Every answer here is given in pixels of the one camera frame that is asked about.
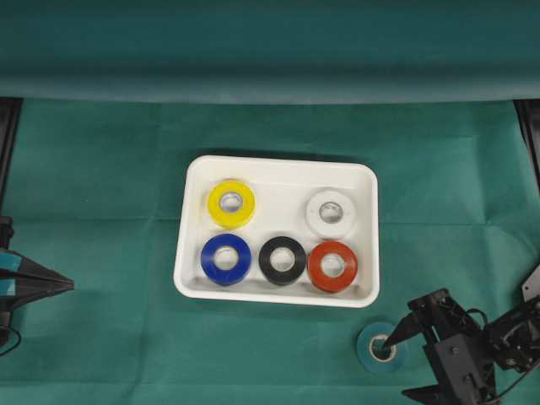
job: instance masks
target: white tray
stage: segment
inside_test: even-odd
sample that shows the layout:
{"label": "white tray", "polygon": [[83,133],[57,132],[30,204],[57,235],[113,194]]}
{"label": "white tray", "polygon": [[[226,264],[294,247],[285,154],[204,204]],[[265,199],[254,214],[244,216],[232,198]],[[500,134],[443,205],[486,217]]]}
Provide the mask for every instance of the white tray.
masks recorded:
{"label": "white tray", "polygon": [[[243,181],[255,194],[253,218],[238,229],[220,228],[206,209],[208,194],[225,179]],[[305,205],[315,192],[329,187],[348,195],[357,210],[356,223],[339,240],[359,259],[359,271],[353,284],[338,294],[324,293],[313,286],[307,270],[294,283],[284,287],[268,282],[258,263],[262,245],[274,236],[286,235],[296,239],[309,254],[322,240],[305,222]],[[202,156],[193,160],[187,170],[175,286],[192,298],[366,307],[379,294],[378,225],[377,179],[364,165]],[[244,239],[252,254],[246,278],[227,287],[210,281],[200,263],[204,244],[222,233]]]}

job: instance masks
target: green backdrop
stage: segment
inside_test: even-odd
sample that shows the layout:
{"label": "green backdrop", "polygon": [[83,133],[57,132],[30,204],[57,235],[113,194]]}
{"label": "green backdrop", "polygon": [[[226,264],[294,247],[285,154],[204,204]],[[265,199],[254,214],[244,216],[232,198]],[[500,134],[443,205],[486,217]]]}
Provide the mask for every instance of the green backdrop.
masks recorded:
{"label": "green backdrop", "polygon": [[[172,282],[186,168],[201,154],[360,162],[379,178],[381,295],[363,310],[192,300]],[[73,278],[28,305],[6,403],[385,403],[434,383],[421,349],[357,361],[371,321],[447,287],[491,319],[540,259],[540,199],[510,102],[363,106],[26,100],[5,214],[12,247]],[[514,376],[499,374],[499,386]],[[535,403],[540,374],[508,404]]]}
{"label": "green backdrop", "polygon": [[366,103],[540,97],[540,3],[27,0],[0,12],[0,94]]}

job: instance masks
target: black wire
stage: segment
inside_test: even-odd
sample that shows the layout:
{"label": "black wire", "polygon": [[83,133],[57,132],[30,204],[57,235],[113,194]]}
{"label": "black wire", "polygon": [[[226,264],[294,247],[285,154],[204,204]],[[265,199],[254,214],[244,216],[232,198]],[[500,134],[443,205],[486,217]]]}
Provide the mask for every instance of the black wire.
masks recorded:
{"label": "black wire", "polygon": [[499,395],[496,397],[486,401],[481,402],[480,405],[499,405],[500,399],[505,396],[507,393],[512,391],[525,377],[527,377],[529,374],[531,374],[538,366],[540,365],[540,359],[538,359],[534,364],[531,366],[529,370],[527,370],[520,378],[515,380],[508,388],[506,388],[504,391],[502,391]]}
{"label": "black wire", "polygon": [[0,325],[0,330],[12,332],[17,336],[17,342],[11,348],[8,348],[7,350],[4,350],[3,352],[0,352],[0,357],[2,357],[2,356],[5,356],[6,354],[8,354],[9,352],[11,352],[12,350],[15,350],[20,345],[20,343],[23,341],[23,337],[20,336],[19,331],[17,329],[15,329],[14,327],[6,327],[4,325]]}
{"label": "black wire", "polygon": [[466,314],[480,314],[480,316],[483,319],[483,325],[486,326],[488,324],[488,316],[483,310],[479,310],[477,308],[471,308],[470,310],[467,310],[465,313]]}

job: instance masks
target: black metal frame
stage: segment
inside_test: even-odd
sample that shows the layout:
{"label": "black metal frame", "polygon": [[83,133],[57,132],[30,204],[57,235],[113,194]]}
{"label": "black metal frame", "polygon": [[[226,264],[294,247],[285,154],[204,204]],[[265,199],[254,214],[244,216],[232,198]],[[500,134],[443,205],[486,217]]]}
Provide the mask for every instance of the black metal frame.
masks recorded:
{"label": "black metal frame", "polygon": [[[23,105],[22,99],[0,97],[0,210],[3,206],[3,198],[8,181],[9,164],[14,148],[15,133],[19,123],[20,110]],[[0,247],[9,248],[9,239],[13,236],[13,220],[9,217],[0,216]],[[11,325],[12,312],[0,312],[0,326]],[[9,331],[0,330],[0,347],[9,338]]]}
{"label": "black metal frame", "polygon": [[540,190],[540,99],[515,100],[514,106]]}

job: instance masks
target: table surface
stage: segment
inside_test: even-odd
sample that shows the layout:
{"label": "table surface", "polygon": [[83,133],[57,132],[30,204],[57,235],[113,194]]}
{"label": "table surface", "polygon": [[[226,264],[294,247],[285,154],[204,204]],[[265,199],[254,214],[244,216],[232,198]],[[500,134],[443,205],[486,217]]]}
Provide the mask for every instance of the table surface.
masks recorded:
{"label": "table surface", "polygon": [[[381,294],[363,310],[192,300],[173,283],[202,154],[358,162],[378,176]],[[76,281],[16,313],[6,402],[411,403],[422,350],[372,375],[354,341],[447,287],[490,319],[540,259],[540,198],[510,102],[248,106],[26,100],[4,204],[12,248]],[[515,378],[499,373],[500,388]],[[507,404],[534,403],[540,374]]]}

